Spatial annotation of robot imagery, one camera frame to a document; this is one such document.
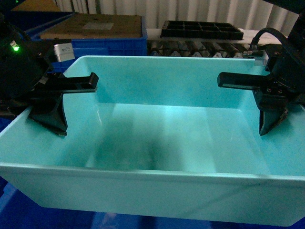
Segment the black plastic tray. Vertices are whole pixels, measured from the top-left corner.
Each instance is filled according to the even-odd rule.
[[[161,37],[242,40],[244,33],[229,23],[166,21]]]

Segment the black cable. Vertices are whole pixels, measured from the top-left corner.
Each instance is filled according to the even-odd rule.
[[[19,29],[17,26],[14,26],[14,25],[12,25],[13,26],[13,28],[17,31],[17,32],[19,32],[22,36],[23,36],[23,38],[26,40],[26,41],[31,41],[32,39],[31,39],[31,37],[26,33],[26,32],[24,32],[23,30],[21,30],[21,29]]]
[[[305,61],[301,58],[301,54],[299,50],[297,50],[289,41],[288,39],[278,30],[273,28],[263,28],[261,29],[255,37],[253,37],[251,41],[251,48],[257,46],[260,37],[265,33],[269,33],[275,36],[279,42],[282,44],[283,48],[287,51],[287,53],[292,57],[292,59],[300,65],[303,69],[305,69]]]

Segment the plastic bin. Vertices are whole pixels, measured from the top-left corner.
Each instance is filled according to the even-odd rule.
[[[283,229],[282,227],[42,208],[8,184],[0,198],[1,229]],[[303,229],[305,218],[285,229]]]
[[[68,135],[27,118],[0,133],[0,176],[50,208],[289,226],[305,216],[305,112],[264,136],[251,91],[217,75],[254,60],[79,58],[96,93],[65,94]]]

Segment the blue plastic crate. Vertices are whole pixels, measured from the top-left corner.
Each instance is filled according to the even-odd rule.
[[[40,34],[46,29],[49,29],[52,24],[47,27],[48,24],[37,27],[36,34],[32,34],[34,29],[30,30],[30,36],[33,40],[40,40]],[[79,57],[85,55],[111,55],[111,56],[146,56],[147,55],[147,32],[145,27],[145,20],[142,17],[142,37],[140,38],[117,38],[117,39],[73,39],[72,46],[74,49],[75,59],[65,62],[54,62],[52,63],[54,70],[53,72],[64,72],[68,67],[71,66]]]
[[[5,14],[5,18],[28,35],[35,36],[74,14],[74,12],[10,11]]]
[[[33,35],[33,40],[40,40],[42,31]],[[146,56],[147,32],[142,17],[142,37],[140,38],[109,38],[109,39],[72,39],[74,49],[107,48],[109,55]]]
[[[5,119],[5,118],[0,118],[0,132],[4,130],[5,127],[7,127],[8,124],[11,123],[11,120]]]

